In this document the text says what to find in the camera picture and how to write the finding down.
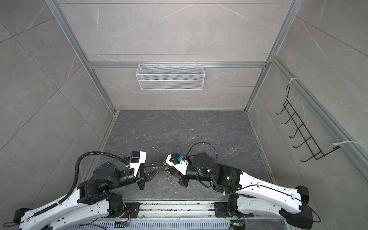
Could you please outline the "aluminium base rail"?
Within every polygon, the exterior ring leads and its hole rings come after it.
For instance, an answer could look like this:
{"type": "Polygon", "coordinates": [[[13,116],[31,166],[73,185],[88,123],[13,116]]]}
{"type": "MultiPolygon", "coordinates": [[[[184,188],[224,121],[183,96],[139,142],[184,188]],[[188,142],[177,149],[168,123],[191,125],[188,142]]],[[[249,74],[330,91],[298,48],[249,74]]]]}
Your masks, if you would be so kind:
{"type": "MultiPolygon", "coordinates": [[[[254,214],[254,218],[278,218],[285,219],[288,213],[279,206],[256,198],[241,196],[231,197],[227,201],[232,210],[243,214],[254,214]]],[[[107,212],[107,205],[97,204],[74,210],[68,214],[59,215],[51,223],[57,227],[67,227],[79,224],[87,220],[97,218],[122,218],[125,205],[122,209],[107,212]]],[[[215,218],[214,202],[209,201],[145,201],[140,203],[140,211],[137,218],[162,219],[162,218],[215,218]]]]}

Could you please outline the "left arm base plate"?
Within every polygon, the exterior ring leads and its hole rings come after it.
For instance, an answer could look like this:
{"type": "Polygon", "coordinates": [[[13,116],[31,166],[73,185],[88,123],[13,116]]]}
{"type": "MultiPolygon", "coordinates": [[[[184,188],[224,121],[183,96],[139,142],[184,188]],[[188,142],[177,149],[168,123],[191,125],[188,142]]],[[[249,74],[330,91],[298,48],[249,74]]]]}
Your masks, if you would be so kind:
{"type": "Polygon", "coordinates": [[[122,215],[122,218],[127,219],[128,216],[130,216],[130,218],[135,219],[138,217],[138,213],[140,211],[139,202],[128,202],[128,203],[124,203],[124,205],[125,205],[125,210],[122,215]]]}

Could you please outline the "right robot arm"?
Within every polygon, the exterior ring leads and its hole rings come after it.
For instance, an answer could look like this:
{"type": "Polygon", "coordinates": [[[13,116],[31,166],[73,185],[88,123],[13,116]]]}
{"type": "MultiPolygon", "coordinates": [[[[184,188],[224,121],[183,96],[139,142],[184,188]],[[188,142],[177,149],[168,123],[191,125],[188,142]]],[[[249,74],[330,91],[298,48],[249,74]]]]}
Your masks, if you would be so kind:
{"type": "Polygon", "coordinates": [[[310,230],[316,222],[316,212],[308,205],[309,190],[304,186],[288,188],[257,179],[231,166],[218,164],[217,158],[206,152],[181,156],[173,153],[167,156],[165,164],[168,173],[187,187],[189,180],[196,180],[203,186],[229,197],[223,208],[229,217],[245,217],[254,214],[271,214],[281,217],[294,227],[310,230]]]}

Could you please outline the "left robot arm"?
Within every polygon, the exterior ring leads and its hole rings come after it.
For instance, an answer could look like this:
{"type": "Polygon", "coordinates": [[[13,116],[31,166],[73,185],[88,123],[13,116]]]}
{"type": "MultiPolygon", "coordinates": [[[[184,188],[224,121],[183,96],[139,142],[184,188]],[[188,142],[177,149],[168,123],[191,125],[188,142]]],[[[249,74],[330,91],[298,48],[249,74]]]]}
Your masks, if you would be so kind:
{"type": "Polygon", "coordinates": [[[144,151],[134,151],[125,158],[101,151],[87,152],[77,159],[72,187],[64,197],[37,209],[18,209],[13,221],[4,223],[4,227],[63,230],[91,219],[130,217],[122,195],[113,190],[131,184],[144,189],[148,181],[145,162],[144,151]],[[113,158],[124,163],[126,168],[121,171],[113,163],[104,163],[94,170],[91,178],[78,184],[81,161],[92,155],[113,158]]]}

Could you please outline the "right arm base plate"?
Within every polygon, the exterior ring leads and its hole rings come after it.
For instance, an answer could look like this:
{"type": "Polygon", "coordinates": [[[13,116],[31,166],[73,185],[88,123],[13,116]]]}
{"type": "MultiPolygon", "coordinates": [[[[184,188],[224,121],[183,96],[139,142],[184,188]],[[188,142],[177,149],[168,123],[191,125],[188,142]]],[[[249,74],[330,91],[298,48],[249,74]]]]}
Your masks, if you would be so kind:
{"type": "Polygon", "coordinates": [[[228,206],[227,202],[215,202],[214,203],[215,217],[217,218],[252,218],[254,214],[243,214],[237,210],[232,210],[228,206]]]}

